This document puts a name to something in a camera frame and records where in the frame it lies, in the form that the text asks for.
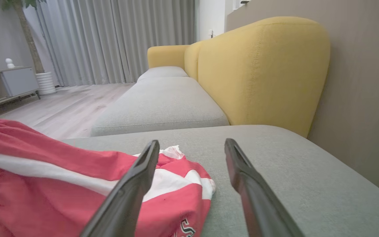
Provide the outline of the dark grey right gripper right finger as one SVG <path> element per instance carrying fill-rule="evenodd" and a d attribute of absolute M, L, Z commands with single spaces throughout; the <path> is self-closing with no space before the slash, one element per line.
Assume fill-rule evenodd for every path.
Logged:
<path fill-rule="evenodd" d="M 241 198 L 250 237 L 302 237 L 290 213 L 242 151 L 227 138 L 224 144 L 231 185 Z"/>

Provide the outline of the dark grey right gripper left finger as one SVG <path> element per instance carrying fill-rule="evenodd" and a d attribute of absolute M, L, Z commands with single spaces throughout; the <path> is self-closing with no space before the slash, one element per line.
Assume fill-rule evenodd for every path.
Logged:
<path fill-rule="evenodd" d="M 151 188 L 160 151 L 148 143 L 81 231 L 81 237 L 134 237 L 144 195 Z"/>

